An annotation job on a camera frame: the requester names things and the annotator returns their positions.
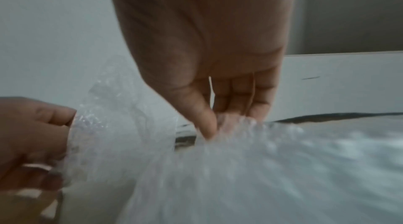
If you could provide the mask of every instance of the plastic sheet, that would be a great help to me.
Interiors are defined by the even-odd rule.
[[[135,180],[155,156],[173,151],[177,114],[150,91],[134,62],[122,56],[108,61],[70,130],[59,167],[67,185],[120,185]]]
[[[402,138],[244,120],[152,162],[118,224],[403,223]]]

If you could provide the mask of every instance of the person's left hand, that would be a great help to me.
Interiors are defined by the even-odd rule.
[[[57,190],[62,180],[39,167],[63,158],[76,110],[26,98],[0,98],[0,190]]]

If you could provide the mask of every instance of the crumpled plastic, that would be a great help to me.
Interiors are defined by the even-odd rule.
[[[107,62],[70,129],[58,167],[66,186],[119,186],[137,179],[155,156],[174,150],[178,115],[151,91],[132,60],[114,56]]]
[[[397,224],[402,209],[402,135],[244,120],[152,162],[118,224]]]

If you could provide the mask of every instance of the clear plastic wrap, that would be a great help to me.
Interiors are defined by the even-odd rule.
[[[403,223],[403,137],[318,135],[244,120],[232,134],[166,153],[118,224]]]
[[[59,167],[67,185],[135,180],[153,157],[173,151],[177,114],[151,91],[134,62],[108,61],[70,130]]]

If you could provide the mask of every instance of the packaging material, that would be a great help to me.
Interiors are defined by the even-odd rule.
[[[72,124],[60,165],[66,185],[117,186],[135,180],[153,157],[173,151],[177,114],[151,91],[134,62],[109,60]]]
[[[118,224],[398,224],[402,209],[402,134],[244,120],[153,161]]]

